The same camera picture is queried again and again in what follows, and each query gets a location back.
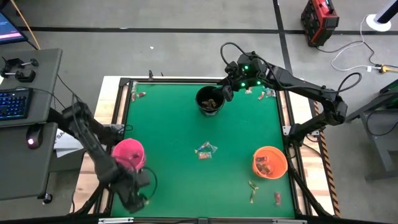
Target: keyboard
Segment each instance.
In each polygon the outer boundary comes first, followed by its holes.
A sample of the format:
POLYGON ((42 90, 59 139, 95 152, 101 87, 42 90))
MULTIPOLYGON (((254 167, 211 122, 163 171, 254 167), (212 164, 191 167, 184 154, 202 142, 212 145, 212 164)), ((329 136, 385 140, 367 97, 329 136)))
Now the keyboard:
POLYGON ((27 118, 31 96, 31 88, 0 90, 0 121, 27 118))

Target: concrete floor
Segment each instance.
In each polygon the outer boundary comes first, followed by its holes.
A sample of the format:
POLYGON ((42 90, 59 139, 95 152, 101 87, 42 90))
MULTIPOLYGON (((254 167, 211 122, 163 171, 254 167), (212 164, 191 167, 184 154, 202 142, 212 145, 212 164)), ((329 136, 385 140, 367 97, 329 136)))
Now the concrete floor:
MULTIPOLYGON (((198 29, 277 29, 272 0, 62 0, 17 1, 31 26, 35 27, 107 27, 107 28, 198 28, 198 29)), ((369 13, 377 12, 388 0, 333 1, 340 16, 338 30, 359 30, 359 23, 369 13)), ((305 0, 280 0, 279 7, 285 30, 301 30, 300 13, 305 0)), ((17 24, 12 7, 5 10, 17 24)), ((392 30, 398 30, 398 17, 392 30)), ((219 47, 226 41, 239 44, 247 51, 255 50, 266 60, 284 65, 279 34, 193 34, 193 33, 107 33, 107 32, 36 32, 43 49, 63 49, 60 76, 94 111, 102 79, 106 75, 213 76, 224 75, 219 47)), ((375 50, 374 61, 398 63, 394 35, 366 35, 366 42, 375 50)), ((334 35, 325 50, 359 40, 358 35, 334 35)), ((337 88, 351 72, 361 72, 362 82, 342 93, 348 113, 367 103, 378 90, 396 80, 396 73, 380 75, 364 69, 337 72, 330 66, 336 54, 311 49, 303 35, 286 35, 290 63, 296 77, 318 85, 337 88)), ((27 50, 26 43, 0 46, 0 52, 27 50)), ((239 52, 226 49, 226 57, 236 60, 239 52)), ((336 62, 340 67, 368 65, 370 51, 361 46, 347 50, 336 62)), ((58 85, 57 97, 70 101, 70 94, 58 85)), ((398 178, 366 182, 364 176, 378 160, 359 120, 351 124, 327 127, 326 143, 332 164, 340 210, 344 218, 396 223, 398 178)), ((0 202, 0 218, 27 218, 68 213, 70 194, 76 180, 72 174, 59 174, 54 194, 61 196, 51 208, 41 207, 34 200, 0 202)))

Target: red power station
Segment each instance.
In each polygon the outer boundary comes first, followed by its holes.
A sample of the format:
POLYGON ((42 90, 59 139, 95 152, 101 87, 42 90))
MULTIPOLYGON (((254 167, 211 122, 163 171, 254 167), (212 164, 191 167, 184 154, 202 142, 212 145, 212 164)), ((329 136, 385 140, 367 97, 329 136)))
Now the red power station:
POLYGON ((309 0, 301 14, 308 46, 323 46, 338 26, 338 21, 331 0, 309 0))

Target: white stand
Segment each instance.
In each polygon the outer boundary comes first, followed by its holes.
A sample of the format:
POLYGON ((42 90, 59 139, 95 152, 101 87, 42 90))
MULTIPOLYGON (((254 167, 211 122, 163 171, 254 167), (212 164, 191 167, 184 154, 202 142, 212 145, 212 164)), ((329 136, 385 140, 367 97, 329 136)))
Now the white stand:
POLYGON ((385 32, 391 29, 391 21, 388 21, 385 24, 381 24, 376 20, 376 14, 368 15, 366 18, 366 23, 368 26, 376 31, 385 32))

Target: green mat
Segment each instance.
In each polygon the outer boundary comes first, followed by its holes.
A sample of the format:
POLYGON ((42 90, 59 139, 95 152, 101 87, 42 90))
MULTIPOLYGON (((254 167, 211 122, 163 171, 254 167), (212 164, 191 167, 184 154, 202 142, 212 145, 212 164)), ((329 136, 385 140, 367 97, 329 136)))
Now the green mat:
MULTIPOLYGON (((258 100, 235 93, 214 117, 203 116, 196 92, 203 85, 139 84, 145 97, 130 104, 127 123, 134 127, 125 138, 137 139, 146 151, 146 166, 156 172, 158 188, 141 211, 127 212, 115 195, 112 217, 294 217, 289 178, 257 177, 252 155, 262 146, 282 147, 282 133, 273 97, 258 100), (198 159, 194 150, 204 142, 217 146, 212 159, 198 159), (249 203, 249 180, 259 189, 249 203), (280 192, 282 205, 275 205, 280 192)), ((151 185, 141 192, 147 196, 151 185)))

